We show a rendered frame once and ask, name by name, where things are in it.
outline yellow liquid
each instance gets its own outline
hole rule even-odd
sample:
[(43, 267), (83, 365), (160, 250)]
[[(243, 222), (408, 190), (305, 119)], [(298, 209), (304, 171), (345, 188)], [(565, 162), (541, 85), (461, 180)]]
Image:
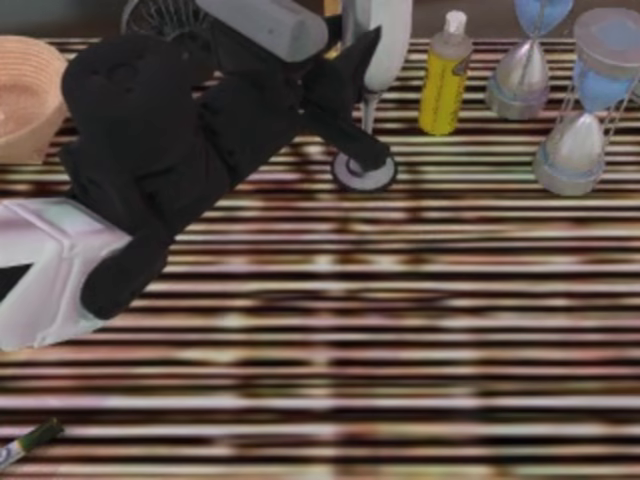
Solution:
[(458, 126), (470, 56), (448, 60), (431, 52), (420, 102), (420, 128), (431, 135), (448, 135)]

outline clay flower pot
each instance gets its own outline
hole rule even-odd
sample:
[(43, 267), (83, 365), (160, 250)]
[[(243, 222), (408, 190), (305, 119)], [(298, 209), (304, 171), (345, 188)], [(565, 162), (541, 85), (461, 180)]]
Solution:
[(0, 35), (0, 65), (0, 163), (42, 163), (67, 115), (67, 61), (40, 40)]

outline fan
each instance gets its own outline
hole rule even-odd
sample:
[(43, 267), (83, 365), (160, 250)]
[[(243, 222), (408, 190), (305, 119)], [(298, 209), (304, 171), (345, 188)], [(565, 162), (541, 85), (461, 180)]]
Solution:
[(209, 80), (215, 70), (212, 23), (213, 18), (194, 0), (128, 0), (120, 30), (153, 35), (178, 45), (195, 85)]

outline striped surface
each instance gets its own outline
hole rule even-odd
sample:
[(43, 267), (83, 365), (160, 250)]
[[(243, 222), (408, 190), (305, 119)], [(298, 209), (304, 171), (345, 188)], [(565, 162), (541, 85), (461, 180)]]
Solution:
[[(377, 123), (390, 192), (339, 193), (331, 152), (300, 138), (180, 237), (130, 313), (1, 356), (1, 439), (67, 427), (3, 478), (640, 478), (640, 116), (597, 192), (543, 192), (531, 158), (573, 44), (547, 44), (549, 110), (507, 123), (483, 91), (512, 44), (478, 42), (446, 138), (415, 126), (413, 44)], [(0, 196), (61, 192), (73, 136), (44, 166), (0, 166)]]

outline white bottle cap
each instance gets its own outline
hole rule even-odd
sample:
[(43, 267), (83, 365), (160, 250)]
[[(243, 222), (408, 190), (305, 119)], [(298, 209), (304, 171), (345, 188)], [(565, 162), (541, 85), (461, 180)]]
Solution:
[(460, 10), (447, 13), (444, 30), (452, 35), (464, 35), (467, 28), (467, 14)]

